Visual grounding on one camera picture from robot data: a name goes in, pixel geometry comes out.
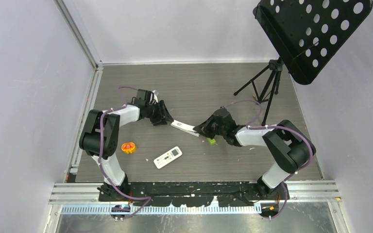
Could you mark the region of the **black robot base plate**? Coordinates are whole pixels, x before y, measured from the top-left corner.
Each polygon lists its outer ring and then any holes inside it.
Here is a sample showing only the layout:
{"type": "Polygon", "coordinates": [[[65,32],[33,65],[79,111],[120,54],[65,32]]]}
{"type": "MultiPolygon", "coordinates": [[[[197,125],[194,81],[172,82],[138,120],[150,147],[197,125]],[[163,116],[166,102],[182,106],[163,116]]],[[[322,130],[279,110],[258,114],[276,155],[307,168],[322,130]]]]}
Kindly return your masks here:
{"type": "Polygon", "coordinates": [[[286,187],[273,191],[259,191],[251,182],[132,182],[124,185],[119,194],[112,186],[103,183],[97,188],[99,201],[127,201],[140,207],[145,197],[151,197],[153,207],[207,207],[217,202],[220,207],[251,206],[260,200],[276,204],[289,198],[286,187]]]}

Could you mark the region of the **slim white remote control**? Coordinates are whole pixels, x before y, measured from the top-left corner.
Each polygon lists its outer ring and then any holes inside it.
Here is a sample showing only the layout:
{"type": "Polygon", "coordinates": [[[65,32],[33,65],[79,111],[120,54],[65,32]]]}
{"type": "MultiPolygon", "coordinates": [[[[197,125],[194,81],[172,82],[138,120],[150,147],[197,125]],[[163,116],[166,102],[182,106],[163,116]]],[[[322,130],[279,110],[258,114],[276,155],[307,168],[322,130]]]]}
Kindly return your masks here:
{"type": "Polygon", "coordinates": [[[185,123],[182,123],[180,121],[177,121],[177,120],[174,120],[171,124],[170,124],[172,127],[176,128],[176,129],[179,129],[183,132],[186,132],[190,135],[193,135],[193,136],[196,136],[196,137],[199,137],[200,135],[197,133],[196,130],[194,130],[193,126],[191,125],[188,125],[188,124],[185,124],[185,123]]]}

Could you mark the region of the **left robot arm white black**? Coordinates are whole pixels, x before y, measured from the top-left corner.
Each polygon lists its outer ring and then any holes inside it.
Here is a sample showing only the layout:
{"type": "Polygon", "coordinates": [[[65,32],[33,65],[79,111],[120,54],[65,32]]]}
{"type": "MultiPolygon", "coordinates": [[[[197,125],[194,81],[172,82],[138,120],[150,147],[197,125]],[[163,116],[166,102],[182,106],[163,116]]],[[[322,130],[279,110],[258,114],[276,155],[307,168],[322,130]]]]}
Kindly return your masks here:
{"type": "Polygon", "coordinates": [[[153,91],[139,89],[136,96],[120,108],[90,110],[79,139],[80,149],[97,163],[106,188],[111,189],[111,195],[118,201],[126,200],[130,193],[128,176],[116,156],[119,129],[145,118],[154,126],[174,121],[163,100],[158,100],[153,91]]]}

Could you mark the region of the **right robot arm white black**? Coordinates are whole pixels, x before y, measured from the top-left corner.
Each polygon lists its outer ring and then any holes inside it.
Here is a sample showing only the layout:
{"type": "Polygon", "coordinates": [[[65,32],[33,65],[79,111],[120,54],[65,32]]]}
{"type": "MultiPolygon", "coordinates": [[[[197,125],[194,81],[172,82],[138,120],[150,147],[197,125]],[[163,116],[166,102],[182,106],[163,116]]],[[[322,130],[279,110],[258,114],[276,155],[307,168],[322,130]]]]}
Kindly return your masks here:
{"type": "Polygon", "coordinates": [[[229,145],[236,147],[267,147],[274,163],[255,186],[264,199],[271,199],[277,193],[277,188],[308,166],[316,153],[314,144],[291,121],[283,120],[275,125],[260,127],[238,125],[226,108],[216,110],[193,130],[211,139],[216,135],[221,136],[229,145]]]}

